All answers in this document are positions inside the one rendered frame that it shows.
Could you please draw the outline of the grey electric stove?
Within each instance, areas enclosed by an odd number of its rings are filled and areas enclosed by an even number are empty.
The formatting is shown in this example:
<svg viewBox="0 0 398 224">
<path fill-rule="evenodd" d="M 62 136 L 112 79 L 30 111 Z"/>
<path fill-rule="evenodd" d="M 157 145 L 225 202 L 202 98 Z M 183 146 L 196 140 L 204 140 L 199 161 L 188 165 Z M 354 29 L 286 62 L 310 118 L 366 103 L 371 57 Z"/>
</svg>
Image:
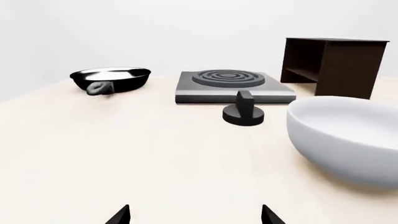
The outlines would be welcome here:
<svg viewBox="0 0 398 224">
<path fill-rule="evenodd" d="M 257 104 L 289 104 L 295 92 L 262 72 L 202 70 L 181 72 L 175 91 L 177 104 L 234 103 L 238 91 L 248 91 Z"/>
</svg>

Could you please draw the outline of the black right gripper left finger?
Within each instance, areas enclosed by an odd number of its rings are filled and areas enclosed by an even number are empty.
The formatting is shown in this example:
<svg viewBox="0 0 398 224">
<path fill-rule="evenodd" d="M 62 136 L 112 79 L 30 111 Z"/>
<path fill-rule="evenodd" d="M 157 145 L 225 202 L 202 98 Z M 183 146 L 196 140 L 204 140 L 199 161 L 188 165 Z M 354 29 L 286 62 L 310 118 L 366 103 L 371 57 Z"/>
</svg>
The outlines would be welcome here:
<svg viewBox="0 0 398 224">
<path fill-rule="evenodd" d="M 129 205 L 123 206 L 123 208 L 114 214 L 105 224 L 130 224 Z"/>
</svg>

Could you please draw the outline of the white bowl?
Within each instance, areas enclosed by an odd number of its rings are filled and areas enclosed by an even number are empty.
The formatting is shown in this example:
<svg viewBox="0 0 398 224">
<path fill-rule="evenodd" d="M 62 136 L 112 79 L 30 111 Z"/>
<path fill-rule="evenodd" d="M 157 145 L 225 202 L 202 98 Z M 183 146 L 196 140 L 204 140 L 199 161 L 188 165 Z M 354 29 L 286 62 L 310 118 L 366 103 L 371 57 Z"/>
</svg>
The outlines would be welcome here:
<svg viewBox="0 0 398 224">
<path fill-rule="evenodd" d="M 306 160 L 355 184 L 398 189 L 398 106 L 312 96 L 287 107 L 289 139 Z"/>
</svg>

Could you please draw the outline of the black frying pan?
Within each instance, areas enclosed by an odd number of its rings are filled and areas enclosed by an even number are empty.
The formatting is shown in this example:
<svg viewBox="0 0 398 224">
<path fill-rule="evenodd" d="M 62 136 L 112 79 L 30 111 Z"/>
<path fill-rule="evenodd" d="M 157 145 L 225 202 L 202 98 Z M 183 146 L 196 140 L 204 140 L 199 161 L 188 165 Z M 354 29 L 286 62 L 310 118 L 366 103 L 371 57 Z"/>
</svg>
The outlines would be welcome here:
<svg viewBox="0 0 398 224">
<path fill-rule="evenodd" d="M 147 68 L 107 67 L 80 70 L 70 74 L 75 84 L 87 95 L 113 95 L 143 87 L 151 74 Z"/>
</svg>

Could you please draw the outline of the dark brown wooden shelf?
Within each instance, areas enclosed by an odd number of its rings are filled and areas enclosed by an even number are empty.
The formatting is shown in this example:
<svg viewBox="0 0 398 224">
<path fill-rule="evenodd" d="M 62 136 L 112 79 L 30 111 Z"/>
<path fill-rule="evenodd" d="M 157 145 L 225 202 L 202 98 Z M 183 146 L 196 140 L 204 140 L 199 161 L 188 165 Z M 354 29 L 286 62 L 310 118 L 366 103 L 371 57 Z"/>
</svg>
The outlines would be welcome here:
<svg viewBox="0 0 398 224">
<path fill-rule="evenodd" d="M 288 38 L 281 83 L 314 83 L 316 96 L 370 99 L 388 41 Z"/>
</svg>

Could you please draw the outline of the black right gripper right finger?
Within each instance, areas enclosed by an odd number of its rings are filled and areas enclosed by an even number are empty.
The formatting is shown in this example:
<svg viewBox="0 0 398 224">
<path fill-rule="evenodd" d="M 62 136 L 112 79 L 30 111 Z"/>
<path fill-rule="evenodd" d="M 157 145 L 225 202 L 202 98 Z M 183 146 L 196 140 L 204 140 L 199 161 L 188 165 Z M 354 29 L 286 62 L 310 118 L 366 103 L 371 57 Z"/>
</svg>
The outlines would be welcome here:
<svg viewBox="0 0 398 224">
<path fill-rule="evenodd" d="M 267 205 L 262 205 L 261 222 L 262 224 L 286 224 Z"/>
</svg>

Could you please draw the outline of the black stove knob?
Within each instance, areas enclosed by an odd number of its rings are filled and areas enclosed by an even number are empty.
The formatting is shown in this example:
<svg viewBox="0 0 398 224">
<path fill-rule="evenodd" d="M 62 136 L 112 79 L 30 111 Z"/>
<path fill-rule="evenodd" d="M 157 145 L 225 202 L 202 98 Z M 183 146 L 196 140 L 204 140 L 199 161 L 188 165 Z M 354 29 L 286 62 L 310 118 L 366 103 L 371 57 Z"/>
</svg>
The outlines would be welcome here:
<svg viewBox="0 0 398 224">
<path fill-rule="evenodd" d="M 254 97 L 249 91 L 238 91 L 235 104 L 223 108 L 222 117 L 237 126 L 257 126 L 264 122 L 264 112 L 254 106 Z"/>
</svg>

